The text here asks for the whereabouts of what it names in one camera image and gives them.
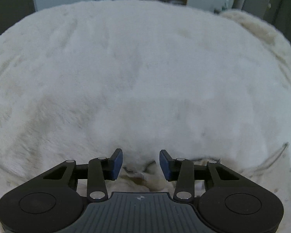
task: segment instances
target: white fur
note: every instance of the white fur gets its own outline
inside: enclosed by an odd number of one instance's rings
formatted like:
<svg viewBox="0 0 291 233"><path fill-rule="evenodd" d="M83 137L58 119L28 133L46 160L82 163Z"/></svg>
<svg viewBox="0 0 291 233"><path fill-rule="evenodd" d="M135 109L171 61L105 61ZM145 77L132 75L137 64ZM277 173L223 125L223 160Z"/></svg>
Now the white fur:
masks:
<svg viewBox="0 0 291 233"><path fill-rule="evenodd" d="M236 171L285 142L291 152L281 66L239 24L191 8L90 1L35 13L0 36L0 197L64 160L116 148L136 175L122 170L109 192L172 193L159 167L142 173L161 149Z"/></svg>

